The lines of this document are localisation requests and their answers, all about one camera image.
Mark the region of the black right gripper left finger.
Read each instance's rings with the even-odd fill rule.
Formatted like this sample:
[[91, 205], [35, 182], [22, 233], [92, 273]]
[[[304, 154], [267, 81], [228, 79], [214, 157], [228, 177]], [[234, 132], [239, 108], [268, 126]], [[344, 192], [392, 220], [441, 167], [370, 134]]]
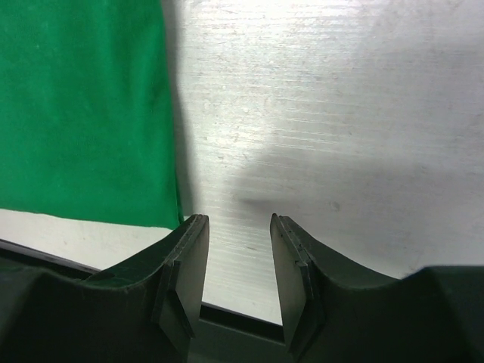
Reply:
[[176, 321], [178, 327], [169, 334], [169, 340], [180, 346], [183, 337], [194, 338], [208, 246], [209, 220], [194, 215], [162, 240], [103, 271], [114, 277], [110, 287], [121, 289], [158, 275], [152, 319], [163, 328]]

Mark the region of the green t-shirt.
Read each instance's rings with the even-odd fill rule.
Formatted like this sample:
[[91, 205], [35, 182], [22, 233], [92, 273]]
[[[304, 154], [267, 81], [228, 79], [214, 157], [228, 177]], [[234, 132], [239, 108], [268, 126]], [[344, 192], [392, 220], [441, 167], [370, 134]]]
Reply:
[[159, 1], [1, 3], [1, 206], [179, 226]]

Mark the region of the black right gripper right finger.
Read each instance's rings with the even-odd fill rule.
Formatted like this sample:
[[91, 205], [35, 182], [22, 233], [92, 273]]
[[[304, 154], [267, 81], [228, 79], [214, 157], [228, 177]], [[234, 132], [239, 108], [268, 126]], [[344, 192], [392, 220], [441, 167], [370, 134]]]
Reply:
[[273, 215], [284, 342], [296, 362], [481, 362], [483, 269], [402, 279], [364, 267]]

